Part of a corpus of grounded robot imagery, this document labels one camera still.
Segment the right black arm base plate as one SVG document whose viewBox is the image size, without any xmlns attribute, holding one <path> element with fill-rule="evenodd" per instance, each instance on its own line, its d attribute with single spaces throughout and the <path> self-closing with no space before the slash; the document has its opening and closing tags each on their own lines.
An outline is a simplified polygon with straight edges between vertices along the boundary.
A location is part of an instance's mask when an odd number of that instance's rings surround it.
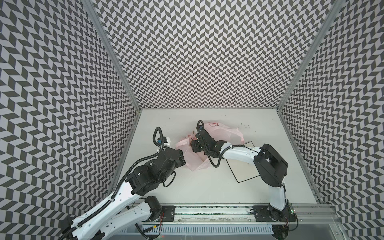
<svg viewBox="0 0 384 240">
<path fill-rule="evenodd" d="M 295 222 L 297 221 L 296 213 L 289 205 L 286 205 L 283 210 L 277 210 L 272 206 L 253 206 L 250 213 L 254 215 L 257 222 Z"/>
</svg>

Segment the aluminium rail frame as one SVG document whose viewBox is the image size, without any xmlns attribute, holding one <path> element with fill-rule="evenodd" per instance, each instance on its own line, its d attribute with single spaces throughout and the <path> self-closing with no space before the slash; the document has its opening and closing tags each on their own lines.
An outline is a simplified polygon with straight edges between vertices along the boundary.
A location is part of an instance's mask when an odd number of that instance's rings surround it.
<svg viewBox="0 0 384 240">
<path fill-rule="evenodd" d="M 257 222 L 253 206 L 267 204 L 173 204 L 173 222 L 140 222 L 109 239 L 169 240 L 191 236 L 203 239 L 242 236 L 272 240 L 346 240 L 341 221 L 329 204 L 288 204 L 297 216 L 295 222 Z"/>
</svg>

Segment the white square mat black border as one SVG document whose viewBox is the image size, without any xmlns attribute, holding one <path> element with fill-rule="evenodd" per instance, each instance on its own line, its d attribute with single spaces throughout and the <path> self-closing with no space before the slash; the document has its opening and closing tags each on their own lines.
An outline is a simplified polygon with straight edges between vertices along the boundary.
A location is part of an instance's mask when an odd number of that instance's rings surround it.
<svg viewBox="0 0 384 240">
<path fill-rule="evenodd" d="M 255 147 L 251 142 L 243 145 L 225 143 L 221 148 L 222 158 L 228 164 L 237 183 L 243 183 L 260 176 L 254 164 L 254 157 L 259 152 L 260 148 Z"/>
</svg>

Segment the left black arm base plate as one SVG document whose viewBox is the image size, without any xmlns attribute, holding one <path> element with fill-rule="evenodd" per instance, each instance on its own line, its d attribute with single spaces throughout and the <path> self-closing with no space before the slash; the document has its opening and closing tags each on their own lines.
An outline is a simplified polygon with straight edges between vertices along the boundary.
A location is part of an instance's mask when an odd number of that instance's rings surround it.
<svg viewBox="0 0 384 240">
<path fill-rule="evenodd" d="M 151 215 L 149 220 L 151 222 L 173 222 L 175 219 L 176 206 L 165 205 L 162 206 L 162 210 L 154 215 Z"/>
</svg>

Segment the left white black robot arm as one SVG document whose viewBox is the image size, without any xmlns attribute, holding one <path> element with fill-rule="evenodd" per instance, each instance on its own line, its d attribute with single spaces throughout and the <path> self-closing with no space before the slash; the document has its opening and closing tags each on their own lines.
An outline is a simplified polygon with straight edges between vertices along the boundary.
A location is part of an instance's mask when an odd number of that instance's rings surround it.
<svg viewBox="0 0 384 240">
<path fill-rule="evenodd" d="M 163 207 L 155 196 L 146 194 L 185 164 L 183 151 L 172 148 L 137 160 L 109 196 L 83 215 L 63 220 L 59 238 L 107 240 L 140 222 L 156 221 Z"/>
</svg>

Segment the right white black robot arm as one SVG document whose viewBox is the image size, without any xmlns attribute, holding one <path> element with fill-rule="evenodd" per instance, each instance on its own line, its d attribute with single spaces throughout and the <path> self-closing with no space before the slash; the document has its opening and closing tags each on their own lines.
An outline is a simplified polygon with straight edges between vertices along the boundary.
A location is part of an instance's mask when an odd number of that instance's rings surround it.
<svg viewBox="0 0 384 240">
<path fill-rule="evenodd" d="M 289 220 L 285 214 L 288 206 L 284 184 L 289 164 L 271 145 L 249 148 L 244 144 L 216 141 L 206 130 L 197 127 L 192 149 L 195 153 L 204 152 L 214 168 L 220 166 L 222 159 L 254 164 L 261 179 L 269 186 L 269 204 L 266 209 L 269 217 L 275 222 Z"/>
</svg>

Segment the pink plastic bag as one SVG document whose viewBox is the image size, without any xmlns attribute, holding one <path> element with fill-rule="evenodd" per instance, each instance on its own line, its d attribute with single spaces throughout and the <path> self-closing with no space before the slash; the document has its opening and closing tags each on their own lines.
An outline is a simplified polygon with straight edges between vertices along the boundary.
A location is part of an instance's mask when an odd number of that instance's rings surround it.
<svg viewBox="0 0 384 240">
<path fill-rule="evenodd" d="M 225 143 L 244 144 L 244 135 L 239 129 L 232 129 L 222 123 L 198 121 L 196 130 L 185 139 L 176 143 L 176 148 L 184 154 L 186 166 L 189 170 L 197 171 L 209 166 L 218 167 L 214 163 L 220 155 Z"/>
</svg>

